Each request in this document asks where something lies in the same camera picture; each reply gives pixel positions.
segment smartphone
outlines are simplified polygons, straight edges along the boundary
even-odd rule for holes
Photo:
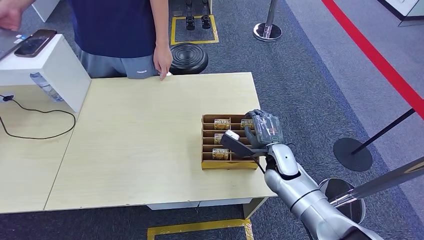
[[[55,30],[40,29],[25,39],[14,54],[18,57],[33,58],[43,50],[57,33]]]

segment phone case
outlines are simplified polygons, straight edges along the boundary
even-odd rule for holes
[[[52,40],[52,38],[57,33],[58,32],[56,30],[48,30],[48,29],[37,30],[34,34],[32,34],[30,37],[28,37],[27,39],[23,41],[22,45],[14,52],[14,54],[17,57],[34,58],[44,49],[45,46],[47,46],[47,44]],[[26,44],[28,44],[31,41],[31,39],[40,38],[40,37],[47,37],[47,39],[34,52],[28,53],[28,54],[20,54],[20,49],[24,48]]]

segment light wood tabletop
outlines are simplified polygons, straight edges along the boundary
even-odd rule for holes
[[[66,103],[52,102],[37,85],[0,86],[4,94],[15,95],[24,108],[72,113]],[[34,138],[60,134],[74,123],[66,113],[26,111],[12,101],[0,102],[0,117],[10,134]],[[6,135],[0,126],[0,213],[44,209],[71,134],[19,139]]]
[[[259,169],[201,168],[202,115],[255,108],[251,73],[94,79],[45,209],[263,203],[275,194]]]

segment black stool seat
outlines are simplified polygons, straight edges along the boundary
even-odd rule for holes
[[[199,74],[208,66],[208,54],[197,44],[180,43],[170,49],[173,61],[169,71],[173,75]]]

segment yellow floor tape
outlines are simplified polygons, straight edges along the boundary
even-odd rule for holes
[[[185,16],[174,16],[172,17],[172,25],[171,25],[171,45],[182,44],[182,43],[192,43],[192,44],[214,44],[219,43],[220,40],[218,38],[217,25],[215,24],[214,15],[209,15],[210,17],[210,25],[212,26],[213,31],[213,40],[202,40],[202,41],[175,41],[175,31],[176,31],[176,23],[177,20],[185,20]],[[194,16],[195,19],[200,19],[202,16]]]
[[[156,235],[162,234],[176,234],[234,227],[244,227],[244,231],[246,233],[246,240],[254,240],[251,221],[243,219],[207,221],[180,225],[149,227],[147,229],[147,240],[154,240]]]

